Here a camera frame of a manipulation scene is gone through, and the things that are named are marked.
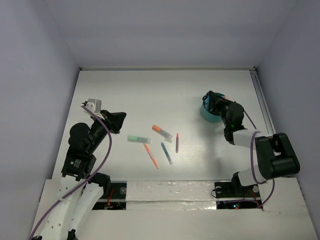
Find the teal cup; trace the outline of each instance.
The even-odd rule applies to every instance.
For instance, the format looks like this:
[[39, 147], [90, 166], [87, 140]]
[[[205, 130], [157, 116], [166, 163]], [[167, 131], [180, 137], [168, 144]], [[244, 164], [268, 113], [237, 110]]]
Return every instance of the teal cup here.
[[[216, 92], [215, 94], [218, 95], [221, 98], [225, 98], [225, 95], [222, 94], [222, 93]], [[202, 101], [200, 113], [201, 113], [202, 117], [205, 120], [207, 120], [208, 122], [210, 122], [210, 123], [219, 123], [219, 122], [222, 121], [220, 115], [219, 114], [210, 113], [209, 110], [208, 110], [209, 100], [210, 100], [210, 98], [208, 96], [206, 99], [204, 99]]]

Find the black bracket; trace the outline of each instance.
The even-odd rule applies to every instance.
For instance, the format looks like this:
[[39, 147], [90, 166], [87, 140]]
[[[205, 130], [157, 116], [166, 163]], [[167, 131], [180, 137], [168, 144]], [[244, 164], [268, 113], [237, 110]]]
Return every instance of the black bracket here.
[[[247, 197], [251, 196], [250, 191], [253, 191], [255, 185], [250, 186], [242, 186], [240, 184], [240, 180], [238, 177], [238, 172], [233, 174], [233, 177], [231, 181], [217, 181], [214, 183], [214, 190], [215, 192], [215, 198], [221, 199], [221, 198], [243, 198], [245, 195]], [[260, 193], [257, 192], [255, 196], [258, 198], [260, 197]]]
[[255, 149], [259, 171], [266, 180], [294, 175], [300, 171], [298, 158], [285, 133], [256, 137]]

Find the wire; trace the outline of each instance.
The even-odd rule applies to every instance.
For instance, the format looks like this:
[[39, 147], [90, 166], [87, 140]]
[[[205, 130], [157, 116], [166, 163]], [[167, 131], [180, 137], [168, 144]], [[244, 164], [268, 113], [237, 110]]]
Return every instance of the wire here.
[[251, 137], [251, 143], [250, 143], [250, 163], [251, 163], [251, 172], [254, 181], [256, 184], [265, 184], [267, 181], [258, 181], [255, 173], [255, 166], [254, 166], [254, 141], [257, 134], [261, 133], [260, 131], [255, 131]]
[[212, 194], [212, 193], [215, 192], [215, 191], [216, 191], [216, 189], [213, 189], [210, 194], [211, 194], [212, 197], [214, 197], [214, 198], [216, 199], [217, 197]]
[[110, 205], [110, 199], [112, 198], [112, 195], [114, 194], [114, 189], [111, 190], [110, 196], [108, 197], [108, 199], [106, 200], [106, 204], [105, 204], [105, 208], [108, 207]]
[[248, 189], [248, 192], [254, 197], [254, 200], [256, 201], [256, 205], [259, 206], [256, 195], [250, 189]]
[[256, 125], [254, 124], [254, 121], [252, 121], [251, 117], [249, 117], [248, 113], [246, 112], [246, 110], [243, 110], [246, 117], [249, 119], [249, 121], [251, 122], [252, 126], [254, 127], [255, 130], [258, 130]]
[[[79, 188], [81, 188], [82, 186], [84, 186], [87, 182], [90, 181], [90, 179], [92, 179], [94, 177], [94, 175], [96, 175], [96, 173], [102, 168], [102, 166], [105, 164], [110, 151], [111, 151], [111, 146], [112, 146], [112, 137], [111, 137], [111, 133], [109, 131], [109, 129], [107, 128], [107, 126], [105, 125], [105, 123], [97, 116], [95, 115], [92, 111], [90, 111], [88, 108], [86, 108], [84, 105], [81, 106], [84, 110], [86, 110], [91, 116], [93, 116], [102, 126], [103, 128], [106, 130], [106, 133], [109, 136], [109, 147], [108, 147], [108, 151], [104, 157], [104, 159], [102, 160], [101, 164], [98, 166], [98, 168], [83, 182], [79, 183], [77, 186], [75, 186], [72, 190], [70, 190], [68, 193], [66, 193], [62, 199], [66, 199], [67, 197], [69, 197], [72, 193], [74, 193], [76, 190], [78, 190]], [[38, 221], [38, 223], [35, 225], [29, 240], [32, 240], [34, 234], [36, 233], [37, 229], [39, 228], [40, 224], [43, 222], [43, 220], [47, 217], [47, 215], [61, 202], [61, 200], [57, 200], [44, 214], [43, 216], [40, 218], [40, 220]]]

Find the white enclosure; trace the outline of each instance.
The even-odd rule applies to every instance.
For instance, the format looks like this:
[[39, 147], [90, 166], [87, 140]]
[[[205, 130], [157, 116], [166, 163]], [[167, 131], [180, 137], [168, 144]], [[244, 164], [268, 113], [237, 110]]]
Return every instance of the white enclosure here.
[[[319, 236], [319, 193], [315, 192], [320, 184], [320, 149], [316, 144], [320, 134], [319, 26], [318, 0], [2, 0], [0, 239], [28, 239], [42, 191], [37, 219], [51, 203], [49, 193], [55, 191], [68, 147], [68, 128], [77, 122], [91, 123], [79, 108], [87, 98], [102, 99], [103, 109], [128, 113], [121, 134], [114, 136], [110, 161], [103, 168], [113, 180], [221, 180], [248, 168], [248, 152], [224, 141], [221, 124], [206, 131], [210, 124], [196, 112], [199, 98], [216, 89], [241, 102], [263, 131], [268, 122], [268, 111], [261, 108], [265, 97], [276, 132], [287, 133], [301, 165], [299, 184], [296, 179], [277, 179], [273, 201], [264, 212], [269, 217], [246, 211], [234, 218], [242, 225], [229, 237], [241, 234], [243, 239], [276, 239], [284, 231], [284, 239], [314, 239], [307, 209]], [[178, 71], [155, 75], [152, 71], [110, 71], [106, 75], [103, 71], [84, 71], [91, 67], [212, 67], [232, 71], [227, 75], [216, 70], [180, 71], [182, 76]], [[253, 67], [259, 81], [252, 81], [243, 69]], [[150, 98], [157, 100], [157, 108], [151, 107]], [[173, 135], [181, 134], [181, 159], [173, 155], [172, 168], [158, 146], [160, 136], [151, 131], [153, 124]], [[244, 124], [251, 127], [247, 119]], [[159, 170], [143, 147], [126, 142], [127, 134], [152, 138], [151, 151]], [[97, 150], [97, 163], [107, 142]], [[165, 144], [174, 154], [174, 144]], [[45, 180], [51, 178], [44, 188]], [[261, 191], [265, 198], [270, 184]], [[144, 220], [119, 236], [125, 239], [134, 235], [138, 226], [149, 226], [136, 236], [150, 239], [157, 231], [155, 225], [150, 226], [155, 221], [168, 229], [156, 235], [161, 239], [180, 233], [184, 239], [223, 239], [219, 234], [231, 218], [229, 213], [218, 211], [214, 216], [159, 211], [152, 215], [135, 209], [124, 221], [121, 212], [112, 213], [114, 221], [106, 229], [122, 222], [130, 224], [139, 216]], [[175, 216], [177, 228], [167, 224]], [[244, 216], [254, 218], [245, 221]], [[85, 238], [101, 237], [95, 235], [95, 229], [111, 222], [100, 211], [90, 215], [93, 219], [100, 221], [84, 231]], [[197, 220], [205, 224], [194, 225]], [[253, 224], [259, 224], [256, 232], [241, 231], [241, 227], [252, 229]], [[290, 229], [299, 233], [291, 235]]]

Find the purple cable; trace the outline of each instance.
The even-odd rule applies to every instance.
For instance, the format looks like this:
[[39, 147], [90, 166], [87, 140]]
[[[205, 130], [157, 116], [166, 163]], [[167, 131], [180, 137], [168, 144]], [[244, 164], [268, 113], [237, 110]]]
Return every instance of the purple cable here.
[[246, 110], [243, 110], [246, 117], [249, 119], [249, 121], [251, 122], [252, 126], [254, 127], [255, 130], [257, 130], [256, 125], [254, 124], [254, 121], [252, 121], [252, 119], [249, 117], [248, 113], [246, 112]]
[[255, 141], [255, 137], [257, 134], [261, 133], [260, 131], [255, 131], [251, 137], [251, 143], [250, 143], [250, 162], [251, 162], [251, 172], [252, 172], [252, 176], [254, 181], [257, 184], [265, 184], [267, 181], [258, 181], [257, 177], [256, 177], [256, 173], [255, 173], [255, 166], [254, 166], [254, 141]]
[[[98, 168], [83, 182], [81, 182], [80, 184], [78, 184], [77, 186], [75, 186], [72, 190], [70, 190], [68, 193], [66, 193], [62, 199], [66, 199], [67, 197], [69, 197], [72, 193], [74, 193], [76, 190], [78, 190], [79, 188], [81, 188], [82, 186], [84, 186], [87, 182], [90, 181], [90, 179], [92, 179], [94, 177], [94, 175], [96, 175], [96, 173], [102, 168], [102, 166], [105, 164], [110, 151], [111, 151], [111, 146], [112, 146], [112, 138], [111, 138], [111, 133], [109, 131], [109, 129], [107, 128], [107, 126], [104, 124], [104, 122], [97, 116], [95, 115], [92, 111], [90, 111], [88, 108], [86, 108], [85, 106], [82, 106], [82, 108], [84, 110], [86, 110], [91, 116], [93, 116], [102, 126], [103, 128], [106, 130], [106, 133], [109, 136], [109, 148], [108, 151], [102, 161], [102, 163], [98, 166]], [[61, 202], [61, 200], [57, 200], [45, 213], [44, 215], [40, 218], [40, 220], [38, 221], [38, 223], [35, 225], [29, 240], [32, 240], [32, 238], [34, 237], [34, 234], [36, 233], [37, 229], [39, 228], [40, 224], [43, 222], [43, 220], [47, 217], [47, 215]]]

